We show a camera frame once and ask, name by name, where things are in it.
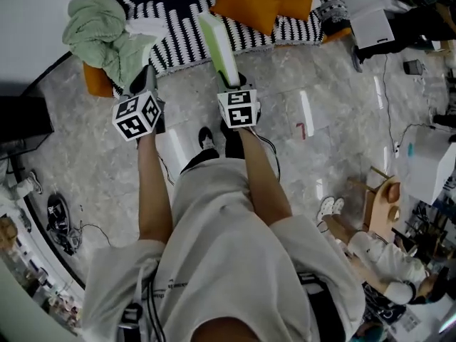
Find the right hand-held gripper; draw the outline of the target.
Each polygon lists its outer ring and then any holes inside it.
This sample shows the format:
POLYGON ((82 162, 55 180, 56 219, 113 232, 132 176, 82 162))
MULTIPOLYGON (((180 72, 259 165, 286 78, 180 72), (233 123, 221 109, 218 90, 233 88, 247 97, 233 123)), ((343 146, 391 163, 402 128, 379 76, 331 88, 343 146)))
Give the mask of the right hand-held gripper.
POLYGON ((219 111, 231 129, 254 127, 261 112, 254 81, 242 73, 238 75, 239 86, 230 88, 223 72, 217 71, 219 111))

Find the wooden side table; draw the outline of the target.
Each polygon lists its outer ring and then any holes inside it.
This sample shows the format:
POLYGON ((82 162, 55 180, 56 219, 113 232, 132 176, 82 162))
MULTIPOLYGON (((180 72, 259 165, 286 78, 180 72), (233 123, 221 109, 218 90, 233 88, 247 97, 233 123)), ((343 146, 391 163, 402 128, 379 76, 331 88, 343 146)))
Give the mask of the wooden side table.
POLYGON ((401 182, 396 175, 387 175, 378 168, 371 166, 370 171, 382 177, 383 181, 377 187, 371 187, 367 183, 361 182, 354 177, 349 177, 348 182, 358 186, 365 191, 365 210, 363 220, 363 230, 374 233, 374 235, 391 242, 394 239, 393 225, 388 221, 389 209, 392 206, 399 206, 400 199, 393 204, 388 204, 386 199, 386 189, 391 182, 400 183, 400 198, 401 198, 401 182))

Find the black worn bag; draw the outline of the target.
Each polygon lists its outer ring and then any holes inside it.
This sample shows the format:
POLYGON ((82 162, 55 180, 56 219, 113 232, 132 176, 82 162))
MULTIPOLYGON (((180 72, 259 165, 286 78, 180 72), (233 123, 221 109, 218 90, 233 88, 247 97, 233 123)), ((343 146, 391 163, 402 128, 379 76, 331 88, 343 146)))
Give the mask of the black worn bag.
POLYGON ((298 272, 313 310, 320 342, 346 342, 346 332, 327 284, 315 274, 298 272))

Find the person's white t-shirt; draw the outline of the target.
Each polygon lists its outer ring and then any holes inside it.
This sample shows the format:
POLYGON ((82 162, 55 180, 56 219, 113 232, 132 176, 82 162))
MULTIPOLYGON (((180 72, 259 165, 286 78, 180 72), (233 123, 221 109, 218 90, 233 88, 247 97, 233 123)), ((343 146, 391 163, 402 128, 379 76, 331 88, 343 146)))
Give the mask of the person's white t-shirt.
POLYGON ((190 342, 202 324, 234 318, 263 342, 320 342, 298 272, 327 284, 346 332, 365 309, 360 281, 335 239, 302 215, 268 227, 249 198, 243 160, 219 158, 180 175, 169 241, 99 249, 85 288, 85 342, 126 342, 124 310, 142 306, 149 342, 190 342))

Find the black white striped throw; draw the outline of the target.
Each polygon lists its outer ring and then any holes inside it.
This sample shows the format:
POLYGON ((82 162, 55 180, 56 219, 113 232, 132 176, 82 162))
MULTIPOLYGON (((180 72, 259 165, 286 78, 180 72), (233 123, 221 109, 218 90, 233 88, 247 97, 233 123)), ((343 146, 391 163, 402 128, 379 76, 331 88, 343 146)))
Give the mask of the black white striped throw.
MULTIPOLYGON (((127 19, 142 17, 164 19, 168 32, 150 52, 148 62, 157 76, 198 66, 210 54, 197 15, 208 11, 216 0, 116 0, 127 19)), ((308 21, 278 16, 267 36, 230 18, 222 18, 235 54, 260 51, 285 45, 323 43, 321 22, 314 10, 308 21)))

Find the person's right forearm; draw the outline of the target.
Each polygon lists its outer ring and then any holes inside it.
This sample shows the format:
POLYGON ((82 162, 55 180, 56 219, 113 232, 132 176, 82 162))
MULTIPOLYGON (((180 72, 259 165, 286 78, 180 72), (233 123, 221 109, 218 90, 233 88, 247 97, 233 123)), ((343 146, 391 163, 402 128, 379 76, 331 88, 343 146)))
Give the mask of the person's right forearm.
POLYGON ((292 216, 285 192, 274 174, 261 141, 239 129, 244 149, 249 190, 256 215, 268 226, 292 216))

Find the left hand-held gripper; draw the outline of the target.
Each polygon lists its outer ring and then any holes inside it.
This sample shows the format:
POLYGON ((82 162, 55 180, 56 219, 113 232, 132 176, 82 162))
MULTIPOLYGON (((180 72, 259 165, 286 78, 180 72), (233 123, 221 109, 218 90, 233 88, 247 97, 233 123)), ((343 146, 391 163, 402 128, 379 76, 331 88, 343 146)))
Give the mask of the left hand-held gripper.
POLYGON ((159 99, 154 68, 144 66, 128 88, 131 94, 113 108, 112 124, 126 141, 139 140, 144 135, 165 132, 165 102, 159 99), (146 83, 144 93, 140 93, 146 83))

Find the cluttered display shelf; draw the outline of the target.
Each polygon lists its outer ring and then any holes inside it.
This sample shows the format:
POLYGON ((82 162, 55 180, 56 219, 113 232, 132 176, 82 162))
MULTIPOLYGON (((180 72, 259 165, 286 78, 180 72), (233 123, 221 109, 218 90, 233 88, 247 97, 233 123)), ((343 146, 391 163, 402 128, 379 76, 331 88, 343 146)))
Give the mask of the cluttered display shelf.
POLYGON ((53 265, 34 253, 17 224, 0 216, 0 260, 20 288, 41 310, 73 337, 81 334, 82 299, 72 278, 59 276, 53 265))

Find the white fluffy cloth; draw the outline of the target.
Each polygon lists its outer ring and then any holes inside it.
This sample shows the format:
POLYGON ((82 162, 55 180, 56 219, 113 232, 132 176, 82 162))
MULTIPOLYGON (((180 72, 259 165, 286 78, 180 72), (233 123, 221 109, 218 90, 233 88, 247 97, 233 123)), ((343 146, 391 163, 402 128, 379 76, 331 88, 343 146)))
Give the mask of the white fluffy cloth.
POLYGON ((125 30, 130 35, 153 36, 158 41, 163 40, 168 32, 164 19, 148 17, 127 20, 125 30))

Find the black mesh waste bin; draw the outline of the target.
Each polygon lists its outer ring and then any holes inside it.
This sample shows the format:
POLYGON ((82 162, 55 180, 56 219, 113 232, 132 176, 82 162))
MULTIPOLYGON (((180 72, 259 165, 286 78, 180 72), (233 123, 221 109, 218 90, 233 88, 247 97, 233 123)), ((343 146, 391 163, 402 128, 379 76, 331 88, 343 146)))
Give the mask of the black mesh waste bin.
POLYGON ((403 70, 407 75, 410 76, 421 76, 424 68, 423 64, 418 60, 405 61, 403 63, 403 70))

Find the person's black trousers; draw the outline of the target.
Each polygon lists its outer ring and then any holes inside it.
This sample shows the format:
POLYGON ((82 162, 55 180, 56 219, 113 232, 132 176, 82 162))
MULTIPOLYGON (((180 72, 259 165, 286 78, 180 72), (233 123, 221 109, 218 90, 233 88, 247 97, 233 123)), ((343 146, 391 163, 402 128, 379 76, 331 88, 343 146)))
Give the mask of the person's black trousers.
MULTIPOLYGON (((231 128, 228 128, 224 120, 221 121, 220 130, 222 131, 222 134, 225 138, 225 157, 244 160, 244 147, 239 133, 231 128)), ((215 152, 214 150, 201 150, 201 152, 198 155, 193 157, 188 162, 188 164, 184 167, 184 169, 181 172, 189 170, 202 162, 217 158, 219 158, 218 151, 215 152)))

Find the black round device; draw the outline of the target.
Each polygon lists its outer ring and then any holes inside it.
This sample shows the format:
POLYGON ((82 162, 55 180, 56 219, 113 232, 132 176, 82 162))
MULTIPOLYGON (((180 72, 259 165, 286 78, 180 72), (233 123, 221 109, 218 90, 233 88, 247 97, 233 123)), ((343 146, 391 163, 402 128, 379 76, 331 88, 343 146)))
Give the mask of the black round device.
POLYGON ((82 242, 81 230, 73 226, 68 206, 59 193, 49 196, 47 201, 48 224, 46 231, 50 238, 60 246, 65 253, 73 256, 82 242))

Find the person's black shoe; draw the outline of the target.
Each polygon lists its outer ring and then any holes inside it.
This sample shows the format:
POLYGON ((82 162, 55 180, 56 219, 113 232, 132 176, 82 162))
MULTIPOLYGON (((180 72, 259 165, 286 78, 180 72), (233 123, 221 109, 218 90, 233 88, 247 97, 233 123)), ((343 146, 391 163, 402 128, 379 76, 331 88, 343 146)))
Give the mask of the person's black shoe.
POLYGON ((215 152, 217 152, 212 131, 208 127, 204 126, 199 129, 198 142, 202 151, 214 150, 215 152))

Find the person's left forearm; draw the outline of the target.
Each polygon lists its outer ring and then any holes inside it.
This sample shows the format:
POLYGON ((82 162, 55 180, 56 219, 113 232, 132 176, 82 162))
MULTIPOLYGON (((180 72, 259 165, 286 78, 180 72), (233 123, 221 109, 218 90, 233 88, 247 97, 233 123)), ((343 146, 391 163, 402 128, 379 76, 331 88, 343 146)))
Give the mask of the person's left forearm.
POLYGON ((173 230, 172 213, 154 133, 139 140, 138 172, 139 239, 166 244, 173 230))

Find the green book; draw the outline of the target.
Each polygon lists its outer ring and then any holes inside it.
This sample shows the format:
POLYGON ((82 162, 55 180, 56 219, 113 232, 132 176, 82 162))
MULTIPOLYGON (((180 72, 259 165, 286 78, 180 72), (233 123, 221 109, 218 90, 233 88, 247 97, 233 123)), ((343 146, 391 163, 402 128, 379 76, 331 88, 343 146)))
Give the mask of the green book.
POLYGON ((223 74, 228 86, 239 86, 239 73, 224 23, 209 12, 202 12, 197 18, 216 72, 223 74))

